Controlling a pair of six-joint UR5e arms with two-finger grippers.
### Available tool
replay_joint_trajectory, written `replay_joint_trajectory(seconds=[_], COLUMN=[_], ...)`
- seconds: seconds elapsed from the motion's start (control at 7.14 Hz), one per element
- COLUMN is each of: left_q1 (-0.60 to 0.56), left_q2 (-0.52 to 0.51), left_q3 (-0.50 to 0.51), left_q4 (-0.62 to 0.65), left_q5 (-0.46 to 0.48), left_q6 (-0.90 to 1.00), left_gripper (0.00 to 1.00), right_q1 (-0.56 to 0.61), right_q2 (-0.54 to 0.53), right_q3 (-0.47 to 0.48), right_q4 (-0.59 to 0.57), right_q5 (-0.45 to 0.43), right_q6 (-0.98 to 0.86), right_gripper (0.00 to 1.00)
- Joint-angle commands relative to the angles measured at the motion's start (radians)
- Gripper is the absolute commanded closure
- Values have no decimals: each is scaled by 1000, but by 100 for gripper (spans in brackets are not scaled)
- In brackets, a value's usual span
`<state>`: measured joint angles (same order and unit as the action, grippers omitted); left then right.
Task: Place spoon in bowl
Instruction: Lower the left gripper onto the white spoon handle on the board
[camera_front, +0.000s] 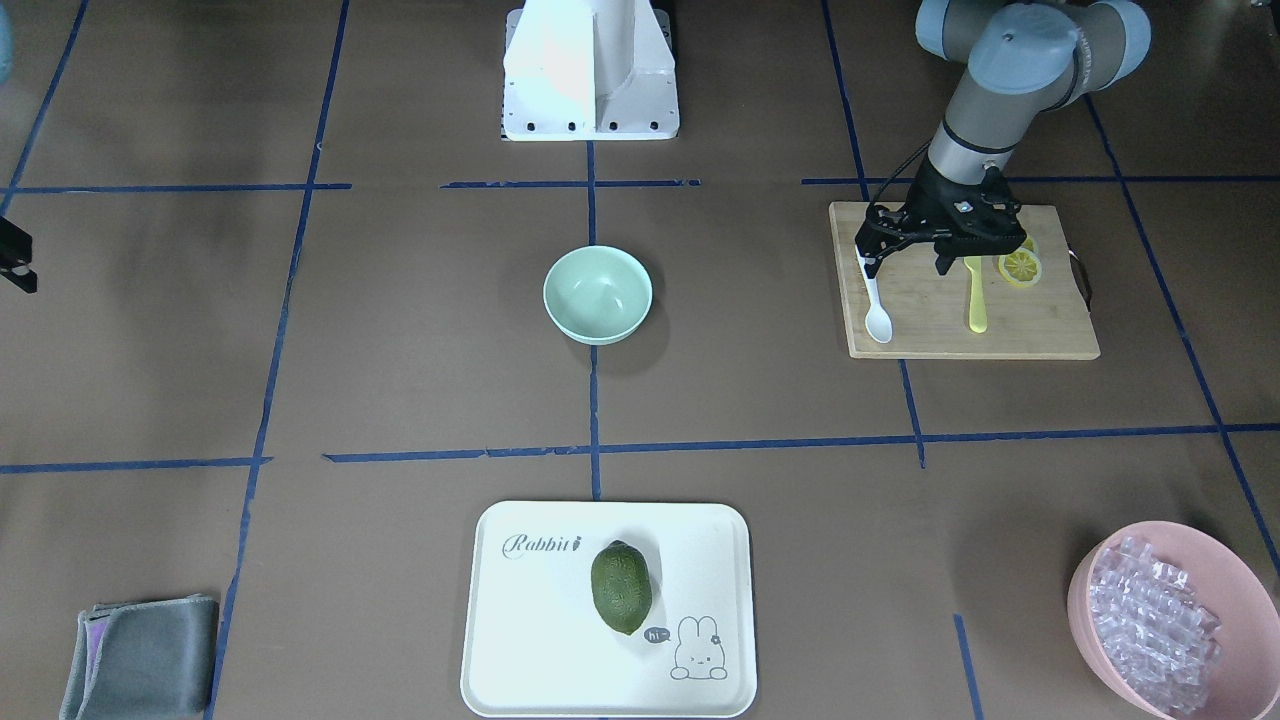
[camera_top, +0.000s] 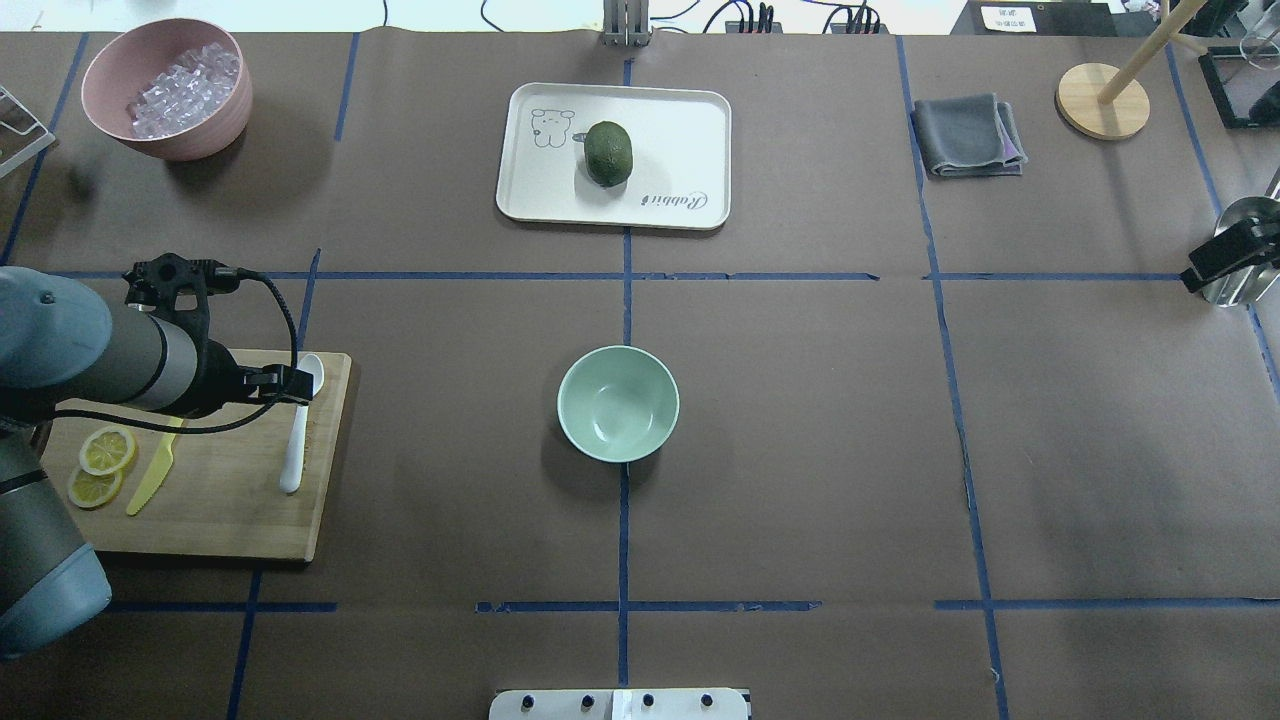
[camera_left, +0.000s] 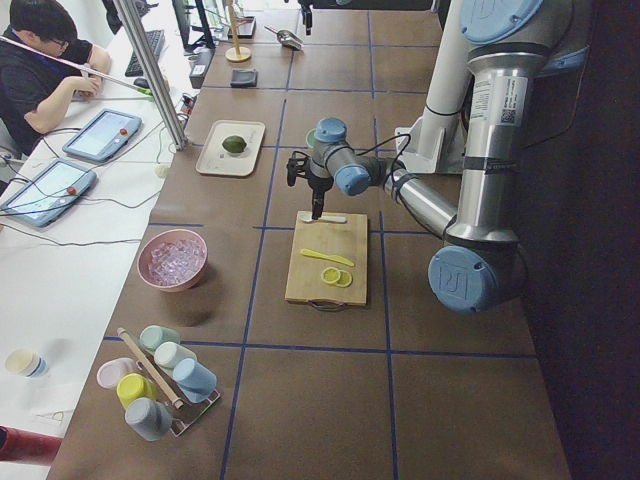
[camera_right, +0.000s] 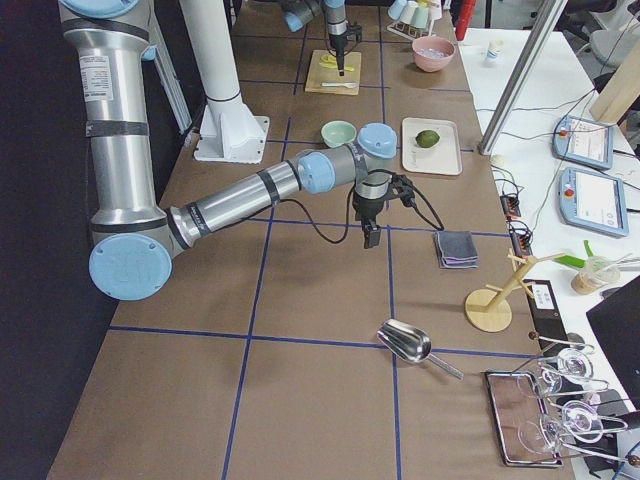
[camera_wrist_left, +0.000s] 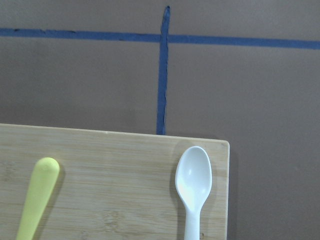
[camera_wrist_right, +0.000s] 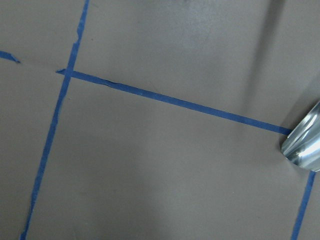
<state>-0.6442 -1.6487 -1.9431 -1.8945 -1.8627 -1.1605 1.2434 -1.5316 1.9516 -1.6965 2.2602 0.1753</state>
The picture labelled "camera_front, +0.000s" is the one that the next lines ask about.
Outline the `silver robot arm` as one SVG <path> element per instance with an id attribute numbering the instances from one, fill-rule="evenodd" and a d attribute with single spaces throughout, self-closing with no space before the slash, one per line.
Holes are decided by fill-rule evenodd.
<path id="1" fill-rule="evenodd" d="M 902 205 L 873 202 L 855 243 L 865 278 L 913 245 L 938 274 L 960 258 L 1007 255 L 1027 231 L 1005 167 L 1033 120 L 1107 88 L 1147 58 L 1152 24 L 1134 1 L 924 1 L 918 44 L 964 65 L 933 137 L 908 160 Z"/>

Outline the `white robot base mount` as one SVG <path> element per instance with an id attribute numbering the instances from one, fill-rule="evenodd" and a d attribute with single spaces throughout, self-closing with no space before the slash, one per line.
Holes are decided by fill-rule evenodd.
<path id="1" fill-rule="evenodd" d="M 669 1 L 526 1 L 506 17 L 502 136 L 664 141 L 681 126 Z"/>

